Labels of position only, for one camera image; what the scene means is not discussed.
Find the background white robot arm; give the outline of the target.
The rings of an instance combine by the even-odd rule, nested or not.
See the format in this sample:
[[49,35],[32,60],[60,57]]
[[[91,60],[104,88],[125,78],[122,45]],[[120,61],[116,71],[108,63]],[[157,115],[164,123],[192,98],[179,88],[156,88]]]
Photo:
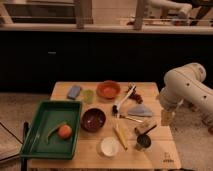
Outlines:
[[171,0],[149,0],[149,5],[153,8],[177,10],[180,19],[187,19],[188,14],[192,10],[192,5],[190,3],[179,3]]

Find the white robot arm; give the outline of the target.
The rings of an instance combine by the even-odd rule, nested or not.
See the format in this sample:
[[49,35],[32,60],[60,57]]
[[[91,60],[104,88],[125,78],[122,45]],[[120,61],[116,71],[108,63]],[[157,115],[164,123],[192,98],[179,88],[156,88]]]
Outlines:
[[174,111],[183,100],[197,106],[204,114],[213,116],[213,89],[203,84],[206,70],[199,63],[189,63],[169,70],[164,75],[165,87],[161,89],[158,99],[163,107],[161,124],[168,126]]

